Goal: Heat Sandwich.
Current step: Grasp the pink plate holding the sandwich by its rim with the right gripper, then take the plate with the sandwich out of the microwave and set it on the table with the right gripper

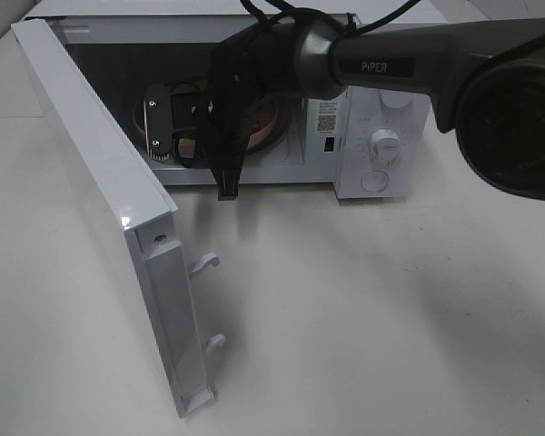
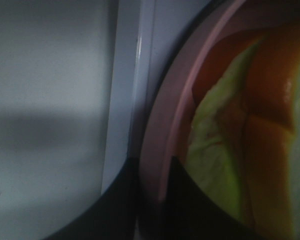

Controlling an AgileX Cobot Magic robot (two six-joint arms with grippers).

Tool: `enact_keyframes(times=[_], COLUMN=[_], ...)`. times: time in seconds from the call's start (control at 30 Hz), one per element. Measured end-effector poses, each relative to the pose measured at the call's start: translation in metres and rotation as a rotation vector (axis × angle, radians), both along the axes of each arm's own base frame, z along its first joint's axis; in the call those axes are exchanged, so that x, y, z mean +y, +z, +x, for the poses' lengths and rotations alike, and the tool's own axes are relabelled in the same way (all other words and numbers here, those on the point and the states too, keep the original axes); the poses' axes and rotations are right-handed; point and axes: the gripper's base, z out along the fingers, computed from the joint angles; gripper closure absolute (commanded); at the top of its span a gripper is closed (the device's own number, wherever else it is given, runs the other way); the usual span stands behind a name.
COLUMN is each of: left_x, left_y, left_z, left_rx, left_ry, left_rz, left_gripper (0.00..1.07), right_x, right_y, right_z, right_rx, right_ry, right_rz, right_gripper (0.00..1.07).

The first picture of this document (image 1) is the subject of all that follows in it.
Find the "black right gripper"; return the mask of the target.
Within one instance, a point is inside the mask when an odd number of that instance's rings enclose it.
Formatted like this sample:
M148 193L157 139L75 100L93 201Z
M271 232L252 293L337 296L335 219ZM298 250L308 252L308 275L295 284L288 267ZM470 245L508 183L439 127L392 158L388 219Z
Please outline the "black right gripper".
M211 52L208 85L196 114L197 144L211 157L219 200L239 193L244 143L253 111L272 97L298 98L294 72L296 23L251 25Z

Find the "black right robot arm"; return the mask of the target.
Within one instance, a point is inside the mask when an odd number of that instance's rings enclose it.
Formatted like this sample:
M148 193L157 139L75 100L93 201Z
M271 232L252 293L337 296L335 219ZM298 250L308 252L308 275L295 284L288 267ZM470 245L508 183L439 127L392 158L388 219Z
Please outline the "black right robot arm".
M545 201L545 17L375 32L308 8L212 50L194 117L219 198L238 194L260 100L332 100L349 86L426 95L439 131L455 133L484 182Z

